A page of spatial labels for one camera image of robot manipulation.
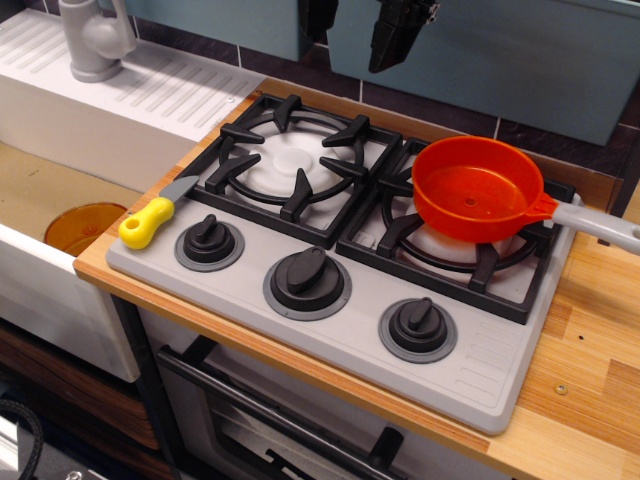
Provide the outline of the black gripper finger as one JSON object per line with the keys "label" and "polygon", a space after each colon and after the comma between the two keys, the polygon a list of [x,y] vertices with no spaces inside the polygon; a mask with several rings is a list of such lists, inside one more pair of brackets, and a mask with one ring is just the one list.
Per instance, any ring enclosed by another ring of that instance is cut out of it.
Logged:
{"label": "black gripper finger", "polygon": [[299,24],[304,35],[314,41],[323,39],[334,25],[338,5],[338,0],[299,0]]}
{"label": "black gripper finger", "polygon": [[422,28],[435,21],[439,8],[440,2],[434,0],[381,1],[368,70],[380,73],[403,63]]}

